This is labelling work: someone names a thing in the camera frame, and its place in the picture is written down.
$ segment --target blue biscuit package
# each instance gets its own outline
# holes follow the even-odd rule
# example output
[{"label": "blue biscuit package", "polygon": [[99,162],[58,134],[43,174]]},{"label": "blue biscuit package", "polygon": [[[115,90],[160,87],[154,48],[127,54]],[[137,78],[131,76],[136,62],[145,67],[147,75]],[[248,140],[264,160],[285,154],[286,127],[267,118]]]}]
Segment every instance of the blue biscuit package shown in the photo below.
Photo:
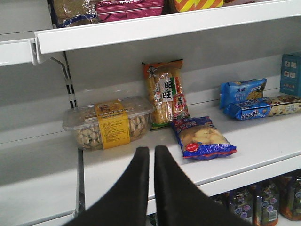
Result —
[{"label": "blue biscuit package", "polygon": [[213,159],[237,152],[209,117],[173,120],[171,126],[184,159]]},{"label": "blue biscuit package", "polygon": [[301,111],[301,98],[292,95],[265,97],[229,104],[223,113],[239,120],[256,119]]},{"label": "blue biscuit package", "polygon": [[263,97],[266,79],[226,82],[221,84],[220,109],[230,103]]}]

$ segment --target bottle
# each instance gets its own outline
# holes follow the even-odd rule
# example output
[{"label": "bottle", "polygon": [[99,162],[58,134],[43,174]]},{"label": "bottle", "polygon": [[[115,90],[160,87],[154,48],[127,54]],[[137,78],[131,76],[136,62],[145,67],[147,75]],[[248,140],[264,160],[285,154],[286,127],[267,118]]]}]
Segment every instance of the bottle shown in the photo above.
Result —
[{"label": "bottle", "polygon": [[251,185],[254,195],[254,224],[274,226],[278,223],[279,190],[271,180]]},{"label": "bottle", "polygon": [[241,219],[253,223],[253,195],[247,187],[238,188],[229,192],[229,211]]},{"label": "bottle", "polygon": [[301,169],[277,177],[280,213],[289,220],[301,221]]}]

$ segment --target yellow label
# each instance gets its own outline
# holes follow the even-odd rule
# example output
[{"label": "yellow label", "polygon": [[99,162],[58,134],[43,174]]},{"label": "yellow label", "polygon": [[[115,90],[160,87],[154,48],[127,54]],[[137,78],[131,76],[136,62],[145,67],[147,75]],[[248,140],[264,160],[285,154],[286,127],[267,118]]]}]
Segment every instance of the yellow label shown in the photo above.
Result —
[{"label": "yellow label", "polygon": [[103,148],[130,143],[128,117],[118,100],[95,104]]}]

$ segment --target store shelf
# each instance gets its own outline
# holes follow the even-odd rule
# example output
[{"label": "store shelf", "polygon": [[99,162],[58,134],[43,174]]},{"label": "store shelf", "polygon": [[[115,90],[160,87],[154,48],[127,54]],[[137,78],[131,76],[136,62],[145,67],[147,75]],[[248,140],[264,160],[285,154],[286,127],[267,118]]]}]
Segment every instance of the store shelf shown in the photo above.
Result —
[{"label": "store shelf", "polygon": [[0,225],[70,220],[77,208],[77,161],[68,132],[1,144]]},{"label": "store shelf", "polygon": [[2,0],[0,21],[0,66],[36,65],[34,31],[53,28],[47,0]]},{"label": "store shelf", "polygon": [[39,31],[41,54],[110,45],[301,15],[299,0],[272,0],[103,24]]},{"label": "store shelf", "polygon": [[[278,223],[276,224],[277,226],[300,226],[300,221],[291,221],[286,218],[284,218],[282,215],[278,216]],[[145,226],[152,226],[150,223],[149,219],[146,219]]]},{"label": "store shelf", "polygon": [[138,146],[150,148],[148,214],[155,212],[154,148],[166,145],[187,176],[208,196],[255,183],[300,168],[300,114],[236,121],[218,107],[190,105],[191,116],[210,116],[238,152],[224,159],[184,160],[171,128],[151,131],[142,139],[108,150],[84,152],[86,207],[90,207],[120,177]]},{"label": "store shelf", "polygon": [[0,66],[33,63],[37,60],[34,50],[34,39],[23,39],[0,42]]},{"label": "store shelf", "polygon": [[277,226],[300,226],[301,222],[300,221],[291,221],[283,216],[278,216],[278,223]]}]

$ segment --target snack bag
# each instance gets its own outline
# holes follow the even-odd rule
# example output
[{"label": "snack bag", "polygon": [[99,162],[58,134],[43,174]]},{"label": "snack bag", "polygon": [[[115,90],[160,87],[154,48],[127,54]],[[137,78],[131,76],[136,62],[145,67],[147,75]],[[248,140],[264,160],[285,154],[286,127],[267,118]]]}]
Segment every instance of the snack bag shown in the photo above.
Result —
[{"label": "snack bag", "polygon": [[301,98],[293,95],[264,97],[229,104],[224,114],[239,120],[301,112]]},{"label": "snack bag", "polygon": [[52,0],[58,27],[98,23],[97,0]]},{"label": "snack bag", "polygon": [[173,119],[189,117],[180,80],[182,63],[183,60],[143,64],[148,98],[156,107],[151,114],[152,129],[167,126]]},{"label": "snack bag", "polygon": [[209,117],[173,120],[171,126],[184,159],[213,159],[237,152]]},{"label": "snack bag", "polygon": [[220,109],[226,107],[230,103],[262,98],[266,83],[266,79],[222,83]]}]

